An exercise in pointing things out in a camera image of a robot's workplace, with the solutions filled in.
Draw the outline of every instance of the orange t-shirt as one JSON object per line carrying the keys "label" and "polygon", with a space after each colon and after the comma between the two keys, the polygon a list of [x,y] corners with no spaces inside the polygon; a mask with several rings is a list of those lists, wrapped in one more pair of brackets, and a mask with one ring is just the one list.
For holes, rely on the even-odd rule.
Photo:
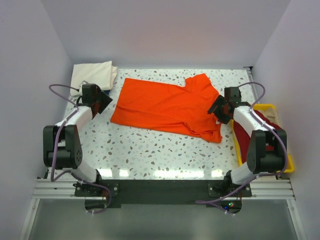
{"label": "orange t-shirt", "polygon": [[220,143],[221,124],[207,111],[219,96],[205,74],[185,86],[126,78],[111,122]]}

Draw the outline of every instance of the white wall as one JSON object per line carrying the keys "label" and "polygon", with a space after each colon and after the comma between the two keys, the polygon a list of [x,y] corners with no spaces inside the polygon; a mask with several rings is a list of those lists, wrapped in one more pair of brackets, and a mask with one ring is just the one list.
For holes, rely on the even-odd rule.
{"label": "white wall", "polygon": [[296,167],[292,186],[309,240],[320,238],[320,1],[292,0],[253,67],[280,113]]}
{"label": "white wall", "polygon": [[72,63],[39,0],[0,0],[0,238],[15,240],[37,176],[42,130],[66,104],[48,85],[69,84]]}
{"label": "white wall", "polygon": [[253,66],[290,0],[41,0],[76,63]]}

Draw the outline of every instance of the clothing pile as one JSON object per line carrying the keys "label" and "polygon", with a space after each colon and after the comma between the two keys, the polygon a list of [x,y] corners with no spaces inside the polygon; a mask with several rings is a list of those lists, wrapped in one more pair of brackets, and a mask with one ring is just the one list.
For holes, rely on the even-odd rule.
{"label": "clothing pile", "polygon": [[106,61],[103,63],[85,63],[75,64],[73,66],[71,87],[79,89],[76,91],[70,89],[71,96],[82,95],[83,84],[97,84],[102,91],[109,94],[114,86],[114,80],[117,76],[118,68],[112,66],[112,61]]}

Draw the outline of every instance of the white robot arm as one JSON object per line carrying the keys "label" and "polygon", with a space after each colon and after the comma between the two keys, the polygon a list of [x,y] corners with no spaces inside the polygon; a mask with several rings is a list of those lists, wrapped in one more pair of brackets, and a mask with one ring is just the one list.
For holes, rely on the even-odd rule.
{"label": "white robot arm", "polygon": [[224,177],[221,191],[226,191],[230,185],[242,185],[260,173],[275,173],[285,166],[285,153],[279,141],[269,131],[272,129],[287,147],[287,135],[282,129],[275,129],[265,123],[247,102],[241,102],[241,92],[238,87],[226,87],[224,97],[219,96],[208,110],[215,114],[218,120],[227,124],[230,120],[239,123],[250,136],[246,162],[240,167],[230,170]]}
{"label": "white robot arm", "polygon": [[[97,113],[102,113],[112,99],[102,92],[96,84],[82,85],[80,98],[82,98],[82,103],[79,104],[77,101],[77,109],[74,109],[74,112],[69,115],[72,117],[68,119],[60,133],[55,168],[70,170],[84,181],[99,183],[101,179],[99,172],[83,160],[79,131]],[[43,129],[43,161],[47,167],[52,166],[55,139],[63,122],[64,120]]]}

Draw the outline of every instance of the terrazzo table surface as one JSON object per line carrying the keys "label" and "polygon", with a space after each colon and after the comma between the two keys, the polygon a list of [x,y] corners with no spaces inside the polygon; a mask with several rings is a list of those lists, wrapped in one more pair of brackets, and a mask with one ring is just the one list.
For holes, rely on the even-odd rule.
{"label": "terrazzo table surface", "polygon": [[[103,179],[222,179],[238,167],[232,128],[221,126],[222,142],[110,123],[125,78],[185,86],[185,79],[205,73],[224,95],[225,87],[249,82],[245,70],[119,69],[110,91],[112,103],[79,133],[83,161],[98,169]],[[241,87],[242,100],[252,104],[250,85]],[[67,116],[73,106],[68,103]],[[72,179],[65,174],[64,179]]]}

